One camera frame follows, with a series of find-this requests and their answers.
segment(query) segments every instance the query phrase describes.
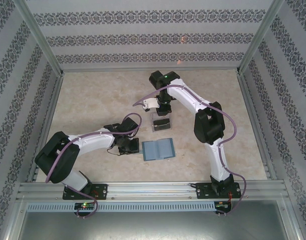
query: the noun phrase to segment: patterned wallpaper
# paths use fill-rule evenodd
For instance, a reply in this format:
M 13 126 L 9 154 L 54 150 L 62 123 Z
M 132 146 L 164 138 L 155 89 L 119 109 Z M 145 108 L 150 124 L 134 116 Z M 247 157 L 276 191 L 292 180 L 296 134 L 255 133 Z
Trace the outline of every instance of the patterned wallpaper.
M 272 0 L 28 0 L 61 67 L 237 67 Z
M 0 0 L 0 235 L 27 180 L 58 78 L 11 0 Z
M 244 77 L 306 239 L 306 0 L 285 1 Z

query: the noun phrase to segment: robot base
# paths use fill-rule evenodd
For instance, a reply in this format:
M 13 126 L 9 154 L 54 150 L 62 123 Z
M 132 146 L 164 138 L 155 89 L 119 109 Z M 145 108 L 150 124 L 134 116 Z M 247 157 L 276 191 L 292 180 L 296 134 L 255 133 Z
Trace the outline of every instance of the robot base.
M 239 184 L 234 182 L 232 174 L 220 182 L 211 176 L 211 181 L 191 184 L 191 187 L 196 189 L 198 199 L 222 199 L 229 197 L 239 199 L 241 197 Z
M 92 184 L 89 182 L 83 189 L 82 192 L 92 196 L 96 200 L 106 200 L 107 196 L 107 184 Z M 89 197 L 80 195 L 68 187 L 64 188 L 63 200 L 89 200 Z

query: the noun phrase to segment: aluminum frame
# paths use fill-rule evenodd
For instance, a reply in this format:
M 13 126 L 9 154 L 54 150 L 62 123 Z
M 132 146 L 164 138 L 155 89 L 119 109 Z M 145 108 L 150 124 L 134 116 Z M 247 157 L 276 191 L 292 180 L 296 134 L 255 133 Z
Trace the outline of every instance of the aluminum frame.
M 284 0 L 272 1 L 271 6 L 267 10 L 263 21 L 261 22 L 259 28 L 257 29 L 257 32 L 253 37 L 251 44 L 247 48 L 246 53 L 240 65 L 237 68 L 241 74 L 245 72 L 245 69 L 247 68 L 249 62 L 252 60 L 255 52 L 257 51 L 258 46 L 262 42 L 267 30 L 269 29 L 269 26 L 272 24 L 275 16 L 277 15 L 279 9 L 282 7 L 283 3 Z
M 64 76 L 65 74 L 61 74 L 60 78 L 58 79 L 57 83 L 56 83 L 56 87 L 54 89 L 54 95 L 53 98 L 51 100 L 51 105 L 50 105 L 50 109 L 49 109 L 49 113 L 47 114 L 47 118 L 45 120 L 45 126 L 42 129 L 42 134 L 41 134 L 41 139 L 38 143 L 37 149 L 36 149 L 36 153 L 38 153 L 43 146 L 45 146 L 46 142 L 47 142 L 47 138 L 48 138 L 48 134 L 49 134 L 49 130 L 51 128 L 52 125 L 52 121 L 53 121 L 53 117 L 54 117 L 54 113 L 55 113 L 55 109 L 56 109 L 56 105 L 57 105 L 57 101 L 59 98 L 59 93 L 62 89 L 62 84 L 63 84 L 63 80 L 64 80 Z M 28 182 L 32 182 L 34 180 L 34 174 L 36 172 L 36 163 L 35 161 L 33 162 L 31 171 L 28 175 Z
M 44 36 L 41 28 L 39 27 L 34 15 L 30 11 L 25 0 L 14 0 L 13 1 L 16 8 L 20 12 L 21 16 L 25 20 L 29 30 L 35 37 L 38 45 L 41 47 L 43 53 L 45 54 L 48 62 L 52 66 L 56 76 L 60 76 L 63 72 L 55 54 L 53 53 L 51 47 L 49 46 L 46 37 Z
M 276 180 L 276 174 L 275 174 L 275 170 L 274 170 L 274 166 L 272 163 L 271 158 L 269 157 L 269 153 L 265 144 L 265 140 L 263 137 L 263 134 L 261 133 L 261 128 L 258 122 L 258 119 L 256 117 L 256 112 L 255 112 L 255 108 L 254 105 L 252 104 L 252 100 L 251 100 L 251 96 L 249 94 L 249 91 L 247 90 L 246 87 L 246 82 L 244 79 L 243 74 L 240 74 L 239 72 L 236 73 L 237 74 L 237 80 L 239 83 L 239 87 L 241 89 L 242 92 L 242 96 L 245 102 L 245 106 L 246 106 L 246 110 L 248 113 L 248 117 L 249 120 L 251 122 L 251 126 L 254 132 L 254 136 L 255 136 L 255 140 L 257 143 L 257 147 L 259 150 L 259 154 L 262 158 L 263 164 L 264 164 L 264 168 L 267 168 L 268 172 L 269 172 L 269 177 L 272 180 Z
M 203 202 L 219 201 L 219 199 L 197 199 L 196 191 L 191 183 L 200 181 L 178 182 L 105 182 L 108 184 L 107 199 L 102 202 L 111 203 L 155 203 L 155 202 Z M 242 181 L 237 181 L 241 190 L 244 188 Z M 83 200 L 63 200 L 62 184 L 46 184 L 38 182 L 23 182 L 20 184 L 16 196 L 14 209 L 3 240 L 17 240 L 23 227 L 29 203 L 63 203 L 83 202 Z M 249 180 L 243 201 L 271 201 L 278 204 L 288 239 L 302 240 L 297 219 L 291 205 L 288 192 L 283 180 Z

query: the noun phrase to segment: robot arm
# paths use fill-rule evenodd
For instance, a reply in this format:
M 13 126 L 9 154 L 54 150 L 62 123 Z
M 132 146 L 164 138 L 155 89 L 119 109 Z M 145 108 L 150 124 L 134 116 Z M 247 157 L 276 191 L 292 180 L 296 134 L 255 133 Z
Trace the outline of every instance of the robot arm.
M 206 101 L 203 98 L 201 98 L 199 95 L 197 95 L 193 90 L 191 90 L 184 83 L 182 79 L 175 79 L 171 81 L 170 85 L 181 85 L 185 87 L 186 89 L 189 89 L 201 101 L 207 104 L 212 104 L 209 101 Z M 221 118 L 222 121 L 218 123 L 218 128 L 222 128 L 221 130 L 219 130 L 220 132 L 219 136 L 214 136 L 212 139 L 209 136 L 209 139 L 204 139 L 203 119 L 206 117 L 208 118 L 208 114 L 206 111 L 207 107 L 197 102 L 196 99 L 193 98 L 192 95 L 189 94 L 183 88 L 171 87 L 167 89 L 167 92 L 170 96 L 179 100 L 192 114 L 195 115 L 194 133 L 196 137 L 198 138 L 198 140 L 204 143 L 205 147 L 207 148 L 208 159 L 211 164 L 211 176 L 218 182 L 227 179 L 229 177 L 229 173 L 224 169 L 224 167 L 222 166 L 220 162 L 219 154 L 218 154 L 218 147 L 217 147 L 218 144 L 221 141 L 223 141 L 223 136 L 224 136 L 223 130 L 225 128 L 223 118 Z M 221 155 L 222 155 L 223 162 L 225 166 L 227 166 L 223 145 L 221 145 L 220 148 L 221 148 L 221 153 L 222 153 Z
M 80 171 L 73 169 L 76 158 L 82 154 L 91 152 L 97 149 L 106 149 L 118 146 L 120 155 L 134 154 L 139 152 L 138 138 L 133 138 L 131 134 L 114 134 L 114 132 L 129 132 L 134 130 L 138 125 L 129 117 L 121 124 L 116 123 L 107 125 L 97 130 L 96 132 L 112 134 L 92 134 L 82 137 L 82 135 L 66 135 L 62 131 L 55 133 L 46 143 L 43 149 L 35 158 L 35 163 L 45 173 L 49 174 L 55 159 L 63 148 L 72 140 L 79 138 L 73 144 L 70 144 L 62 153 L 54 171 L 50 177 L 50 181 L 54 184 L 63 183 L 78 191 L 89 189 L 90 180 Z
M 151 104 L 145 104 L 143 108 L 146 111 L 147 109 L 153 108 L 156 103 L 152 101 L 152 99 L 156 99 L 157 104 L 160 106 L 157 108 L 157 113 L 159 116 L 164 116 L 172 112 L 170 102 L 171 100 L 176 99 L 195 115 L 194 133 L 197 139 L 204 143 L 207 148 L 208 158 L 211 165 L 212 188 L 218 194 L 224 192 L 224 190 L 229 188 L 229 186 L 234 182 L 234 179 L 232 174 L 225 170 L 219 157 L 218 144 L 223 141 L 223 131 L 225 130 L 223 115 L 202 105 L 200 102 L 204 102 L 220 110 L 221 105 L 218 102 L 210 103 L 201 98 L 184 83 L 179 75 L 174 72 L 162 75 L 160 71 L 156 71 L 151 74 L 149 81 L 156 89 L 160 89 L 167 85 L 182 86 L 169 87 L 160 91 L 159 96 L 157 96 L 157 98 L 150 98 L 151 100 L 147 101 L 147 103 L 149 102 Z M 223 145 L 220 146 L 220 150 L 223 163 L 227 167 Z

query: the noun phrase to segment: floor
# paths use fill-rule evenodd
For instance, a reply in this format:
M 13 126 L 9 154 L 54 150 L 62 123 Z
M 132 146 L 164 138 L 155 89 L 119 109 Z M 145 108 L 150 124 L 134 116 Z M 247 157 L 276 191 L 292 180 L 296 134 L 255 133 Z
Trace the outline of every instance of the floor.
M 229 168 L 247 180 L 264 180 L 266 174 L 234 70 L 176 71 L 201 97 L 218 101 L 236 122 L 237 136 L 225 143 Z M 172 101 L 172 129 L 152 132 L 150 115 L 132 104 L 154 91 L 148 78 L 151 71 L 66 73 L 59 95 L 49 137 L 63 131 L 68 135 L 85 134 L 104 125 L 120 123 L 131 112 L 139 113 L 143 124 L 137 137 L 140 142 L 173 138 L 175 158 L 143 161 L 142 154 L 114 156 L 105 149 L 84 154 L 74 168 L 94 182 L 208 181 L 210 164 L 206 149 L 194 135 L 194 115 L 180 102 Z M 225 119 L 225 136 L 233 127 Z M 45 175 L 39 172 L 37 181 Z

